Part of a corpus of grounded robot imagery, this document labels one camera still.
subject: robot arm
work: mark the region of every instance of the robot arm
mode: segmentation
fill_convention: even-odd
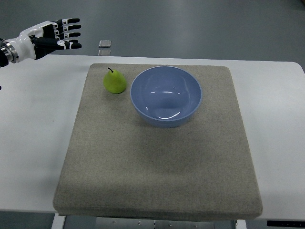
[[[45,21],[22,31],[19,37],[0,39],[0,67],[27,58],[38,60],[55,50],[81,48],[77,40],[69,40],[70,37],[81,35],[79,32],[70,32],[81,27],[73,24],[79,21],[78,18]]]

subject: blue bowl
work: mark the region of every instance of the blue bowl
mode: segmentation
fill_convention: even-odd
[[[134,79],[130,97],[146,122],[169,128],[190,119],[201,103],[202,90],[188,72],[158,66],[145,70]]]

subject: white table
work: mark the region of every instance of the white table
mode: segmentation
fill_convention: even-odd
[[[305,220],[305,74],[293,62],[48,55],[10,63],[0,69],[0,210],[55,212],[87,71],[100,62],[227,66],[262,196],[259,218]]]

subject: green pear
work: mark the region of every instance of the green pear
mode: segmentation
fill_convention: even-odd
[[[117,70],[108,68],[109,71],[104,76],[103,84],[104,87],[111,93],[118,94],[125,91],[127,82],[123,74]]]

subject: bowl rim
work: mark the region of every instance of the bowl rim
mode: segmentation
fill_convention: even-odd
[[[178,70],[180,70],[180,71],[183,71],[183,72],[189,74],[189,75],[190,75],[191,77],[193,77],[193,78],[195,79],[195,81],[197,82],[197,84],[198,84],[198,86],[199,86],[199,89],[200,89],[200,92],[201,92],[201,93],[200,93],[201,96],[200,96],[200,100],[199,100],[198,105],[197,105],[189,114],[187,114],[187,115],[185,115],[185,116],[183,116],[183,117],[180,117],[180,118],[178,118],[178,119],[174,119],[174,120],[169,120],[169,119],[158,119],[158,118],[154,118],[154,117],[151,117],[151,116],[149,116],[149,115],[143,113],[143,112],[140,111],[140,109],[134,104],[133,99],[132,99],[132,86],[133,86],[134,81],[135,81],[142,73],[144,73],[144,72],[146,72],[146,71],[149,71],[149,70],[151,70],[151,69],[160,68],[160,67],[176,68],[176,69],[178,69]],[[134,108],[135,108],[138,112],[140,112],[142,115],[144,115],[144,116],[147,117],[147,118],[150,118],[150,119],[153,119],[153,120],[156,120],[156,121],[159,121],[159,122],[177,122],[177,121],[181,121],[181,120],[185,119],[186,117],[189,117],[189,116],[193,115],[194,112],[195,112],[195,111],[198,109],[198,107],[200,106],[200,104],[201,104],[201,102],[202,102],[202,97],[203,97],[203,91],[202,91],[201,85],[200,85],[200,83],[198,82],[198,80],[197,80],[192,74],[190,74],[188,71],[186,71],[186,70],[184,70],[184,69],[181,69],[181,68],[178,68],[178,67],[174,67],[174,66],[168,66],[168,65],[159,65],[159,66],[151,67],[151,68],[148,68],[148,69],[142,71],[141,73],[139,73],[139,74],[135,77],[135,79],[132,81],[132,84],[131,84],[131,86],[130,86],[130,93],[129,93],[129,94],[130,94],[130,99],[131,99],[131,101],[132,101],[132,104],[133,104]]]

